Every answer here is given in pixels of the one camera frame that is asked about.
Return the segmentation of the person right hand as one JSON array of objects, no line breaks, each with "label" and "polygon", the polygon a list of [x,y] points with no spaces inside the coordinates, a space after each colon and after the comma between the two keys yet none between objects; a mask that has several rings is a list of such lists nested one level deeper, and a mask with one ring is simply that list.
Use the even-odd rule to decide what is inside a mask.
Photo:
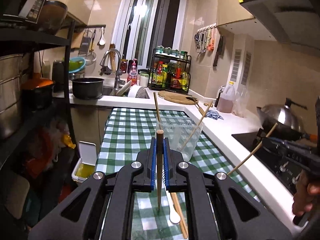
[{"label": "person right hand", "polygon": [[319,181],[310,181],[305,171],[300,173],[293,197],[292,213],[298,217],[313,209],[313,200],[319,196]]}]

